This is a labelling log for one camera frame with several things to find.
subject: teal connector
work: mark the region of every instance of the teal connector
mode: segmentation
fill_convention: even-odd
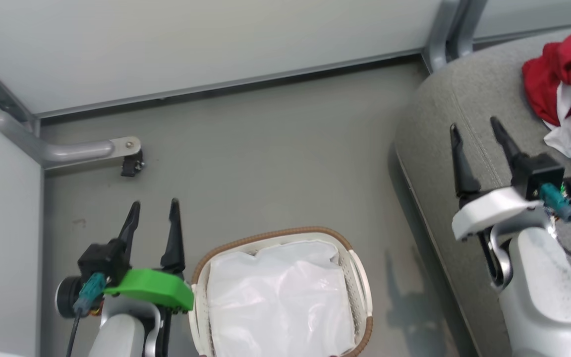
[[[107,280],[103,273],[92,274],[85,285],[83,285],[79,298],[74,303],[74,312],[81,316],[87,315],[92,303],[101,296],[106,286]]]
[[[552,183],[544,183],[539,189],[539,197],[546,206],[557,213],[560,219],[571,222],[571,204],[557,186],[552,185]]]

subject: white panel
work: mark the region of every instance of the white panel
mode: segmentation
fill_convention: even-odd
[[[38,355],[41,167],[0,134],[0,352]]]
[[[440,0],[0,0],[0,78],[34,113],[424,47]]]
[[[571,25],[571,0],[488,0],[475,38]]]

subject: gray sofa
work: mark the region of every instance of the gray sofa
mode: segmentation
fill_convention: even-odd
[[[509,357],[512,351],[479,242],[456,242],[451,231],[458,203],[449,126],[457,122],[466,155],[483,189],[509,185],[511,178],[490,129],[490,116],[501,120],[523,151],[548,152],[571,176],[571,160],[544,144],[548,129],[528,105],[521,77],[526,60],[541,55],[546,43],[562,41],[569,33],[571,30],[505,43],[453,61],[422,84],[397,131],[396,150],[406,180],[483,357]],[[571,249],[571,226],[560,224],[558,232],[564,246]]]

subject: robotic arm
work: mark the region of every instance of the robotic arm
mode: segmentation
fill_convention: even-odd
[[[456,194],[455,238],[478,237],[499,294],[515,357],[571,357],[571,266],[556,240],[554,219],[571,222],[571,178],[548,154],[521,152],[497,118],[512,185],[482,191],[451,126]],[[499,244],[503,235],[516,236]]]
[[[193,309],[193,292],[183,277],[179,202],[171,202],[171,228],[160,269],[129,265],[139,217],[136,201],[118,238],[89,246],[78,261],[81,276],[70,276],[57,287],[57,312],[74,318],[67,357],[79,318],[88,314],[100,316],[90,357],[167,357],[172,315]]]

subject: sofa seam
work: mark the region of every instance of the sofa seam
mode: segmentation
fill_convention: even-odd
[[[488,151],[486,150],[486,148],[484,147],[482,142],[478,139],[477,133],[476,133],[476,131],[474,131],[472,125],[470,124],[470,120],[468,119],[466,112],[464,111],[464,109],[462,108],[462,106],[459,103],[457,91],[455,89],[455,86],[453,85],[453,82],[456,80],[456,74],[457,74],[457,69],[453,68],[453,79],[449,83],[449,87],[451,89],[451,93],[453,94],[453,99],[455,100],[455,105],[457,107],[457,110],[462,114],[461,117],[464,120],[464,125],[466,126],[467,130],[471,134],[471,137],[473,138],[473,142],[476,143],[478,145],[478,147],[480,148],[480,151],[482,151],[480,157],[482,158],[484,166],[487,167],[487,169],[489,169],[489,173],[490,173],[491,181],[492,181],[493,185],[496,185],[497,187],[501,187],[501,185],[503,185],[503,184],[501,183],[501,180],[499,179],[499,175],[497,174],[497,171],[494,168],[494,163],[492,162],[492,160],[490,160],[490,156],[488,155]]]

